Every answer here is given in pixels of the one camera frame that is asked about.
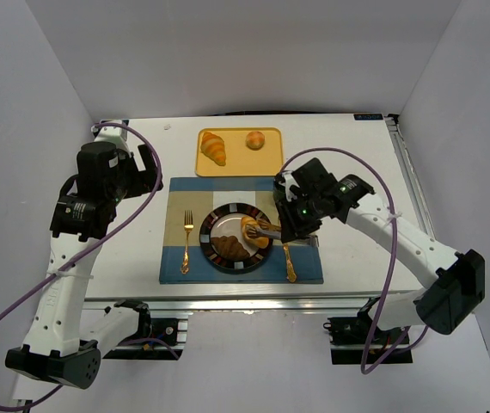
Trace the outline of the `small striped croissant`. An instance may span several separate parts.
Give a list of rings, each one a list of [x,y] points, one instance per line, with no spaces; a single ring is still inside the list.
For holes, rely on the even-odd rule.
[[[270,239],[268,237],[263,237],[260,234],[260,224],[249,216],[244,216],[241,218],[241,228],[242,236],[244,240],[258,249],[266,249],[270,244]]]

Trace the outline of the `brown chocolate croissant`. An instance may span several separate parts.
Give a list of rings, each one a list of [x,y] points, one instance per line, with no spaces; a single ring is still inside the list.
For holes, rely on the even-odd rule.
[[[212,237],[211,245],[222,258],[227,260],[240,262],[250,257],[236,236]]]

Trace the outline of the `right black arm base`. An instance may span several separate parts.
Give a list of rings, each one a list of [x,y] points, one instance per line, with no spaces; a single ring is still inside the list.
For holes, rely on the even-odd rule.
[[[362,360],[365,341],[369,328],[360,322],[357,317],[330,317],[323,329],[328,333],[330,340],[331,362],[335,366],[359,366]],[[376,330],[366,356],[366,366],[374,364],[383,354],[391,348],[402,333],[401,329],[389,331]],[[412,351],[407,350],[409,336],[396,346],[394,351],[386,357],[383,364],[411,364]]]

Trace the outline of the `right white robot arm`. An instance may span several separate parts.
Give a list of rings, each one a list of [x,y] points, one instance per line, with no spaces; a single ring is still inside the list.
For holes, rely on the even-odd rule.
[[[421,288],[380,295],[358,313],[376,332],[425,325],[451,334],[485,297],[485,260],[460,253],[390,210],[374,188],[355,175],[337,180],[314,157],[274,179],[274,202],[284,243],[317,231],[329,217],[362,232],[406,267]]]

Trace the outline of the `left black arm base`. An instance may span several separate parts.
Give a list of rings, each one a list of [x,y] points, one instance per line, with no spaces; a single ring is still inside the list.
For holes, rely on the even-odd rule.
[[[148,338],[128,344],[127,338],[104,359],[123,361],[176,361],[187,340],[187,320],[175,317],[153,318]]]

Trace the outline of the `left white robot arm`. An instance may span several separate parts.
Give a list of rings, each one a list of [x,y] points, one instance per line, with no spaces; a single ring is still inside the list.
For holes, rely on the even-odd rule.
[[[150,335],[150,309],[133,299],[109,306],[102,320],[80,328],[100,241],[117,205],[162,187],[150,148],[138,150],[142,170],[125,145],[93,142],[77,153],[77,173],[61,187],[52,216],[48,282],[23,344],[6,355],[7,368],[30,379],[87,389],[103,357],[126,340]]]

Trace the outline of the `dark green mug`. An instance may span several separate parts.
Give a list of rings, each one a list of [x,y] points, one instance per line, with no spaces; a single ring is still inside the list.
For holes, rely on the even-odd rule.
[[[278,173],[273,180],[273,200],[275,205],[281,205],[286,199],[286,181],[285,174]]]

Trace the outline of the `round orange bun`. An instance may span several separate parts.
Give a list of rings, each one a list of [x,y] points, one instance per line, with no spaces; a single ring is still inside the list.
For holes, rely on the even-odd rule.
[[[251,150],[261,149],[266,141],[266,137],[261,131],[251,131],[246,135],[245,143],[246,146]]]

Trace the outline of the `gold knife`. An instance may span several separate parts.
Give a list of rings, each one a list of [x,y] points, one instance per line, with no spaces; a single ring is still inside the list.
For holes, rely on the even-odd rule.
[[[295,283],[297,280],[297,274],[295,272],[293,262],[291,259],[291,252],[290,252],[289,245],[287,243],[283,243],[282,248],[285,254],[286,278],[290,283]]]

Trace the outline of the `dark rimmed ceramic plate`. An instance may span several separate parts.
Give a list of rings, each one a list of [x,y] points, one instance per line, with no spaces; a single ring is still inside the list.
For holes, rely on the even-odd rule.
[[[249,216],[257,222],[261,220],[270,223],[268,216],[258,207],[246,203],[233,202],[224,204],[207,214],[199,229],[199,246],[206,260],[218,271],[227,274],[246,274],[259,269],[267,263],[273,248],[273,240],[266,249],[260,250],[248,244],[242,236],[241,218]],[[248,251],[250,257],[240,262],[222,258],[212,247],[211,238],[221,236],[236,236],[238,241]]]

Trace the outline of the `blue beige checked placemat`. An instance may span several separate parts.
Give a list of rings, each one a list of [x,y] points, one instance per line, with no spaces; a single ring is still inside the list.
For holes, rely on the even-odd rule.
[[[267,263],[246,274],[227,274],[216,270],[203,256],[199,229],[203,220],[217,207],[240,202],[258,207],[276,224],[278,214],[273,202],[271,177],[176,177],[170,180],[165,219],[159,282],[169,284],[284,284],[288,280],[285,254],[279,241],[273,241]],[[189,238],[189,271],[181,273],[186,234],[184,212],[193,211],[194,229]]]

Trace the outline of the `yellow plastic tray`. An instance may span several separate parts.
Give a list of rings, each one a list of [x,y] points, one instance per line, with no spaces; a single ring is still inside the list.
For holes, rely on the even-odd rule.
[[[247,145],[248,136],[264,137],[257,149]],[[208,157],[204,139],[218,137],[218,149],[224,149],[224,165]],[[284,163],[282,133],[275,127],[206,128],[199,132],[195,173],[201,177],[275,176]]]

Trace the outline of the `gold fork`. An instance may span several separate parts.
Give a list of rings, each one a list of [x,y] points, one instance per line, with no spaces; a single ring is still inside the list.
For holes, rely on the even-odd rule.
[[[194,229],[194,224],[193,224],[193,211],[192,210],[186,210],[184,212],[184,231],[186,234],[185,238],[185,244],[184,244],[184,253],[183,253],[183,259],[181,263],[181,273],[182,274],[187,274],[189,271],[189,238]]]

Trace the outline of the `large striped croissant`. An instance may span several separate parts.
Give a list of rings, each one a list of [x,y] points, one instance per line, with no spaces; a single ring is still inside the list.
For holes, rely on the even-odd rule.
[[[216,165],[226,165],[226,150],[224,140],[212,132],[203,134],[200,143],[201,152]]]

